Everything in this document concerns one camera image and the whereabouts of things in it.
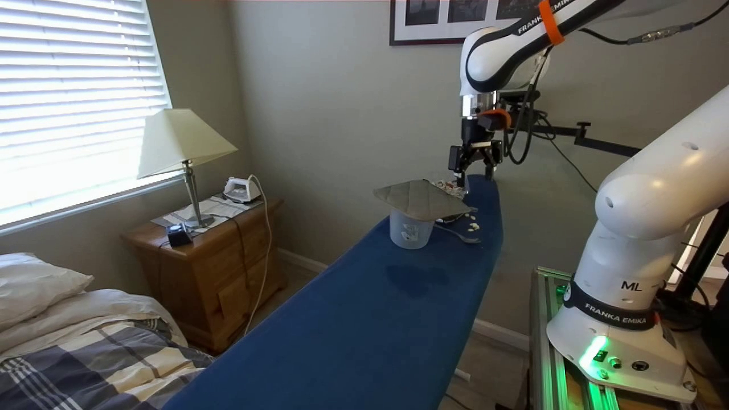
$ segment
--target small object on nightstand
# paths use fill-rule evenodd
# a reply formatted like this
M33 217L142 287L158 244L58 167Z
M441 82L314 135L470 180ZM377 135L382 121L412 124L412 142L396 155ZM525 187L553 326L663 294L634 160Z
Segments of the small object on nightstand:
M229 201L251 205L259 201L259 190L251 179L229 179L223 196Z
M168 240L168 247L174 248L192 244L192 238L183 223L167 228L167 240Z

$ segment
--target plaid bedspread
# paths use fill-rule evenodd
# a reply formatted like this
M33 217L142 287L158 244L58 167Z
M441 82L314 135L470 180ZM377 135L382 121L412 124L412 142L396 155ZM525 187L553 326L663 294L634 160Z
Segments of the plaid bedspread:
M70 342L4 359L0 409L161 409L209 360L171 344L160 329L150 330L150 322L108 324Z

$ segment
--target bed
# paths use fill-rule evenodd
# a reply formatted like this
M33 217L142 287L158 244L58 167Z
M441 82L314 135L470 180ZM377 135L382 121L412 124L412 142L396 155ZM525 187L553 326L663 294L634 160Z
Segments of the bed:
M213 359L148 297L0 256L0 409L161 409Z

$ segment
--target cable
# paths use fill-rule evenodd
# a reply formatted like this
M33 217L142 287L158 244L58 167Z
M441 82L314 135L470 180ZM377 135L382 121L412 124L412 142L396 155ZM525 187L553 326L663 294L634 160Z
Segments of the cable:
M269 236L269 244L266 244L266 256L265 256L265 277L259 281L259 290L257 290L257 297L255 297L255 303L254 303L254 310L251 310L251 318L249 318L249 324L245 329L245 335L249 335L251 326L254 326L254 319L257 315L257 308L265 299L265 290L266 290L266 281L269 281L269 263L271 263L271 250L273 250L273 228L271 228L271 215L269 215L269 199L266 199L266 191L262 187L262 183L257 180L257 176L249 176L251 183L255 183L257 191L259 191L259 199L262 199L262 207L265 207L265 220L266 220L266 236Z
M660 27L660 29L642 32L639 37L630 37L630 39L614 39L614 37L599 34L599 32L594 32L591 27L584 27L581 32L585 32L585 34L603 42L603 44L610 44L610 45L651 44L651 42L660 42L660 39L674 37L674 34L701 27L708 20L714 20L716 16L721 16L726 8L729 8L729 0L724 0L719 10L714 10L708 16L700 18L700 20L684 23L684 25L668 25L668 27Z
M541 121L548 126L548 127L551 127L551 124L548 121L548 114L541 114ZM591 187L591 191L593 195L597 195L597 187L588 180L588 176L565 155L565 151L560 151L558 147L556 147L556 135L545 135L545 138L541 138L541 140L548 140L551 147L553 147L553 151L577 172L577 176Z
M239 244L241 244L239 253L241 253L241 258L245 258L245 267L249 267L245 228L241 228L241 223L238 221L238 217L225 217L225 220L236 223L238 240L239 240Z
M543 62L541 62L536 75L527 82L527 94L525 94L525 100L523 100L523 105L520 105L523 109L520 109L520 116L517 116L517 121L515 121L513 132L504 132L507 154L508 154L508 157L511 157L513 165L525 165L527 157L529 157L532 140L533 140L533 124L529 124L527 147L525 147L525 151L523 151L520 157L515 157L513 147L515 147L515 142L517 142L517 138L520 138L520 126L523 126L523 121L525 121L525 111L536 111L532 96L533 96L533 91L536 91L537 85L541 85L541 77L543 77L543 73L545 73L545 67L548 67L548 62L549 62L551 50L553 50L553 49L549 45L549 49L543 52Z

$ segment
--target picture frame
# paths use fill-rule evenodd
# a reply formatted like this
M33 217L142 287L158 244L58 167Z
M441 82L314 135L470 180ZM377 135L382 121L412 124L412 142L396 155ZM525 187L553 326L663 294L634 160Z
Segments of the picture frame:
M537 0L390 0L390 45L461 44L484 27L508 27Z

